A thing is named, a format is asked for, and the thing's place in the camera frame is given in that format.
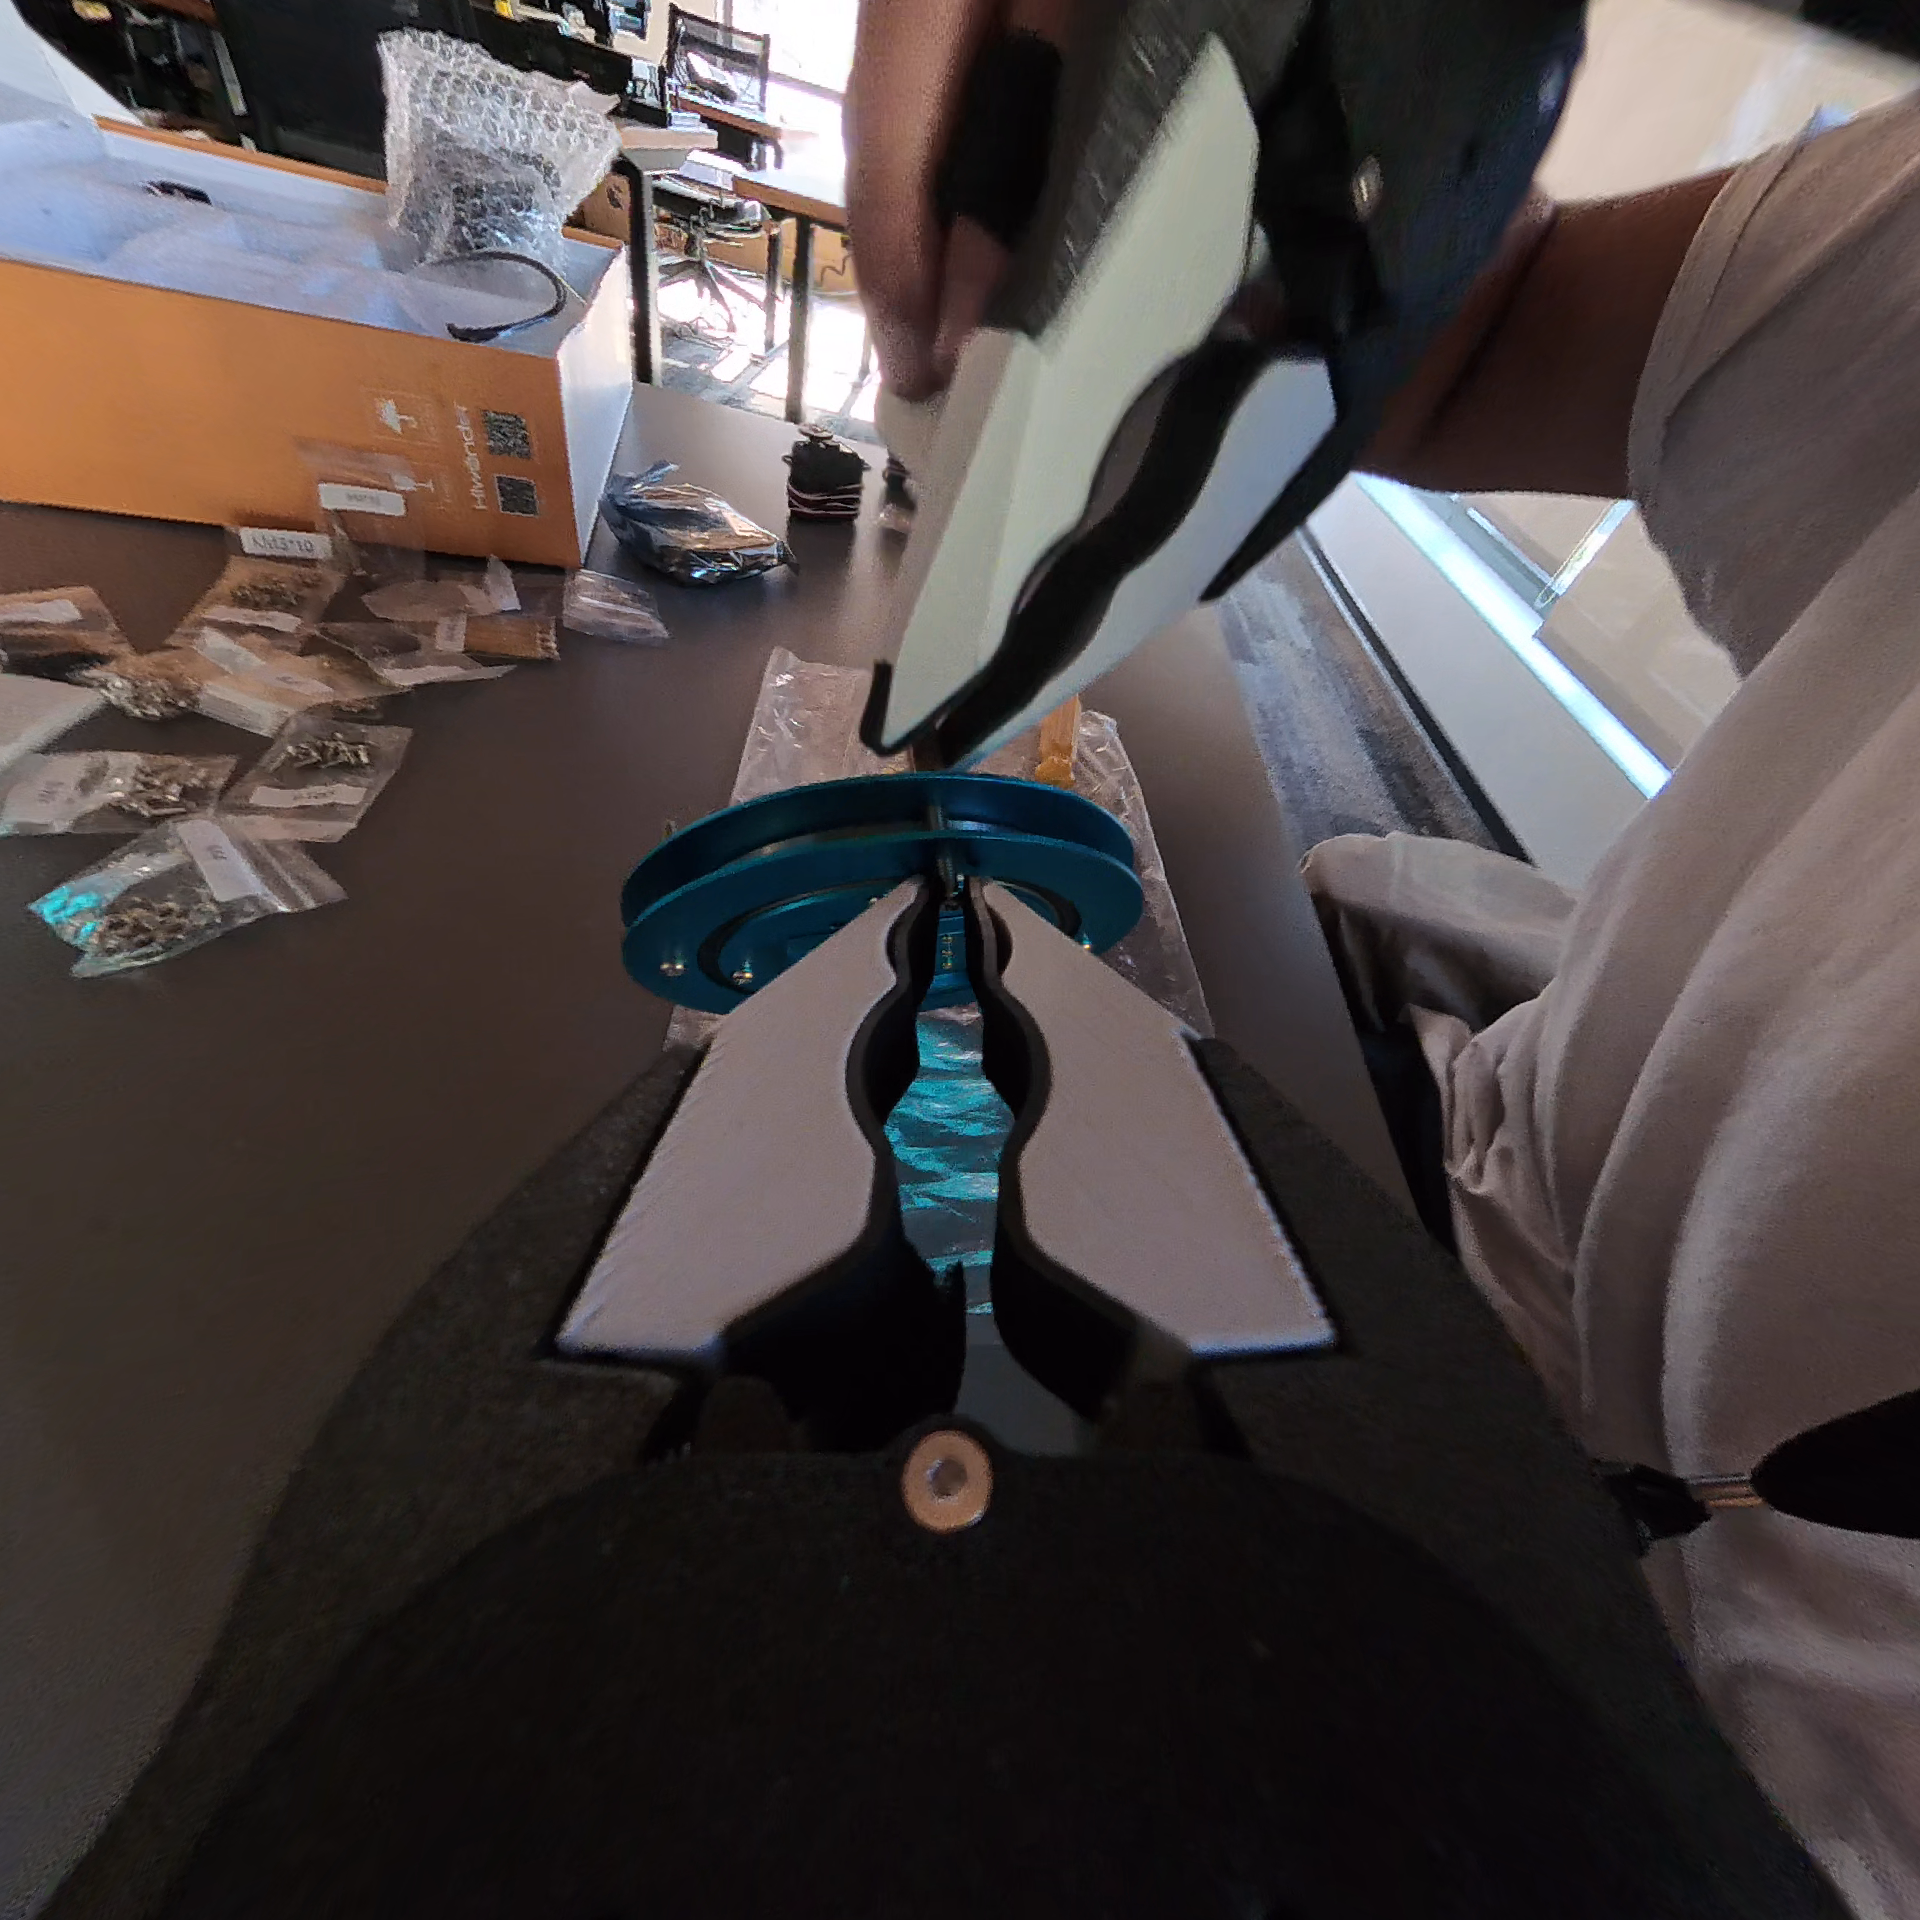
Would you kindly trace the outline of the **orange cardboard box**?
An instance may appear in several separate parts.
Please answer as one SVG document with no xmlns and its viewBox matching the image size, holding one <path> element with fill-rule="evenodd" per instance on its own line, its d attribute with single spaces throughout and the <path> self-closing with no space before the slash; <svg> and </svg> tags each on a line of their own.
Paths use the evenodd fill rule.
<svg viewBox="0 0 1920 1920">
<path fill-rule="evenodd" d="M 319 516 L 453 556 L 584 557 L 634 401 L 629 259 L 564 235 L 420 266 L 382 185 L 5 90 L 5 499 Z"/>
</svg>

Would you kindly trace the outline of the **pile of small screw bags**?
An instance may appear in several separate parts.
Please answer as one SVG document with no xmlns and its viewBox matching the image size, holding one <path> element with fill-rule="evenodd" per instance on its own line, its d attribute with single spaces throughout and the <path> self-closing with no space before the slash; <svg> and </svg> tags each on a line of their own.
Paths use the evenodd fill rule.
<svg viewBox="0 0 1920 1920">
<path fill-rule="evenodd" d="M 5 844 L 111 848 L 29 902 L 72 979 L 156 969 L 261 921 L 336 906 L 316 860 L 395 779 L 406 693 L 488 684 L 560 633 L 661 643 L 655 598 L 575 569 L 547 598 L 511 564 L 426 557 L 426 469 L 299 445 L 307 522 L 232 523 L 224 564 L 162 644 L 135 648 L 86 585 L 5 593 L 5 673 L 106 707 L 5 773 Z"/>
</svg>

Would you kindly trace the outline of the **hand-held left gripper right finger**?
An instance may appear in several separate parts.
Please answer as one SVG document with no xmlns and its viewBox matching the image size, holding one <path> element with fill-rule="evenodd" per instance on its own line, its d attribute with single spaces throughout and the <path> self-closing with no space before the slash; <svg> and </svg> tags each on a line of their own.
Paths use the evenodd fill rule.
<svg viewBox="0 0 1920 1920">
<path fill-rule="evenodd" d="M 998 1224 L 1047 1280 L 1118 1312 L 1138 1357 L 1326 1350 L 1334 1326 L 1198 1061 L 1187 1022 L 1007 888 L 971 892 L 976 997 L 1023 1093 Z"/>
</svg>

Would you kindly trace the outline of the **person's right forearm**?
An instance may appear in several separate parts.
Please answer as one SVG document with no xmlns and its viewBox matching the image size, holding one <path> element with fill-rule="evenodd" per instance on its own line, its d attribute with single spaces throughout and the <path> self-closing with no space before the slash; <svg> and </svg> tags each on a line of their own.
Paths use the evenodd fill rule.
<svg viewBox="0 0 1920 1920">
<path fill-rule="evenodd" d="M 1355 472 L 1439 494 L 1629 496 L 1650 345 L 1731 178 L 1718 170 L 1587 202 L 1534 185 Z"/>
</svg>

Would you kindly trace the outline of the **clear plastic bag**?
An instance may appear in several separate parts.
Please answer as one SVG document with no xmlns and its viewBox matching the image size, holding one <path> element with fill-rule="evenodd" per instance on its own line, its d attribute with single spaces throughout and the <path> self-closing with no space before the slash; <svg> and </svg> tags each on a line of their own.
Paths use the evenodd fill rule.
<svg viewBox="0 0 1920 1920">
<path fill-rule="evenodd" d="M 772 651 L 736 768 L 731 803 L 758 801 L 792 784 L 891 774 L 900 758 L 877 758 L 858 744 L 867 678 L 850 668 L 804 662 Z M 1183 924 L 1168 888 L 1140 777 L 1118 723 L 1084 705 L 1071 747 L 1071 790 L 1124 825 L 1143 882 L 1143 915 L 1104 954 L 1104 965 L 1183 1019 L 1198 1035 L 1212 1017 Z M 1013 1118 L 980 1065 L 971 1003 L 926 1009 L 918 1017 L 918 1076 L 887 1121 L 896 1155 L 902 1225 L 940 1273 L 962 1270 L 966 1317 L 989 1318 L 991 1224 L 998 1155 Z"/>
</svg>

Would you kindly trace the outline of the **blue metal turntable disc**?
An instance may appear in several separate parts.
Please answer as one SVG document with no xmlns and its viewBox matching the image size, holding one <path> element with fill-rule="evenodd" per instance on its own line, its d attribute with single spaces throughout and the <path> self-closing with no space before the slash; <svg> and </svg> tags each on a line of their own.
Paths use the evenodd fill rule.
<svg viewBox="0 0 1920 1920">
<path fill-rule="evenodd" d="M 927 806 L 989 881 L 1104 954 L 1143 915 L 1130 832 L 1104 806 L 995 774 L 861 774 L 742 801 L 663 840 L 620 898 L 621 962 L 676 1005 L 727 1014 L 875 900 L 926 881 L 940 906 L 926 1009 L 971 1003 L 962 915 L 941 913 Z"/>
</svg>

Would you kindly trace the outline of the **black servo motor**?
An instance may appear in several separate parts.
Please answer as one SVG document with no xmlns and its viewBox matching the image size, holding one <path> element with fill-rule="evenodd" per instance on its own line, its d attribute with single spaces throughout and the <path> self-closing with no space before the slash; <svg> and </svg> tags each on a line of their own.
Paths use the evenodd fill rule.
<svg viewBox="0 0 1920 1920">
<path fill-rule="evenodd" d="M 791 522 L 836 523 L 859 516 L 871 466 L 858 445 L 819 422 L 802 422 L 783 465 Z"/>
</svg>

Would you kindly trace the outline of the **black mesh office chair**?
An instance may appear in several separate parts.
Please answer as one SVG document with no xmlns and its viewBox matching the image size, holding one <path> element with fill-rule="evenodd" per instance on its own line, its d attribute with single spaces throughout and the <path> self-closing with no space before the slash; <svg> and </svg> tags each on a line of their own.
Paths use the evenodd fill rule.
<svg viewBox="0 0 1920 1920">
<path fill-rule="evenodd" d="M 663 77 L 740 112 L 764 115 L 772 77 L 772 40 L 692 4 L 666 8 Z"/>
</svg>

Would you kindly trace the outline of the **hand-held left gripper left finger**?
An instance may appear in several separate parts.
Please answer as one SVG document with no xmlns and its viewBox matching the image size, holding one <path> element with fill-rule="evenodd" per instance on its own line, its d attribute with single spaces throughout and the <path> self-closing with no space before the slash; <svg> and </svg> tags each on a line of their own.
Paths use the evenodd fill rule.
<svg viewBox="0 0 1920 1920">
<path fill-rule="evenodd" d="M 740 1370 L 820 1339 L 850 1361 L 940 1301 L 887 1128 L 922 1069 L 938 946 L 911 878 L 722 1014 L 560 1318 L 562 1356 Z"/>
</svg>

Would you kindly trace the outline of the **black wrapped bundle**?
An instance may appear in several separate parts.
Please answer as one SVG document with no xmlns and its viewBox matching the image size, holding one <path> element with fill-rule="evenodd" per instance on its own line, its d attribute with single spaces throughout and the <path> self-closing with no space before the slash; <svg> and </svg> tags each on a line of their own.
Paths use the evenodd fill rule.
<svg viewBox="0 0 1920 1920">
<path fill-rule="evenodd" d="M 792 562 L 780 534 L 685 483 L 672 461 L 613 474 L 602 514 L 629 560 L 675 585 L 746 582 Z"/>
</svg>

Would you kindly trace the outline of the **bubble wrap bundle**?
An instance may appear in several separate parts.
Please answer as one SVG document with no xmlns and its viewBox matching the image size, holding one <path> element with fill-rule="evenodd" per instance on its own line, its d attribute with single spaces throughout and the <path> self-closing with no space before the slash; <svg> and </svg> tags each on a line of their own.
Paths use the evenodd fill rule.
<svg viewBox="0 0 1920 1920">
<path fill-rule="evenodd" d="M 500 253 L 562 273 L 570 216 L 621 154 L 611 99 L 440 32 L 383 32 L 374 54 L 389 217 L 418 260 Z"/>
</svg>

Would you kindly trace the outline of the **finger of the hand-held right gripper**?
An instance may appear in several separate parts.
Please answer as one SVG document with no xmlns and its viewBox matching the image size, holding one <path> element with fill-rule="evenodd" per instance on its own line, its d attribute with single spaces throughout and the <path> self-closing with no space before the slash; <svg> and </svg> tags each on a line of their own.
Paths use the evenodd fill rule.
<svg viewBox="0 0 1920 1920">
<path fill-rule="evenodd" d="M 983 754 L 1188 608 L 1218 491 L 1196 398 L 1235 416 L 1259 350 L 1218 325 L 1246 273 L 1256 121 L 1220 41 L 1068 65 L 1040 202 L 944 390 L 879 398 L 917 514 L 861 736 Z"/>
<path fill-rule="evenodd" d="M 1198 353 L 1136 408 L 1078 522 L 1023 566 L 987 654 L 918 723 L 918 761 L 979 761 L 1218 598 L 1328 491 L 1326 361 Z"/>
</svg>

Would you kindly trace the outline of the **person's right hand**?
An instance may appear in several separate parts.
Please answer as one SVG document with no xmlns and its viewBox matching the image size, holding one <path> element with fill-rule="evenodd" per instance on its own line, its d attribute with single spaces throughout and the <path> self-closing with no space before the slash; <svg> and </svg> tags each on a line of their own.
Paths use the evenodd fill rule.
<svg viewBox="0 0 1920 1920">
<path fill-rule="evenodd" d="M 1075 2 L 861 2 L 843 101 L 855 274 L 883 382 L 900 401 L 948 386 L 1006 274 L 1007 249 L 968 217 L 938 212 L 935 180 L 979 48 L 998 29 L 1071 41 Z"/>
</svg>

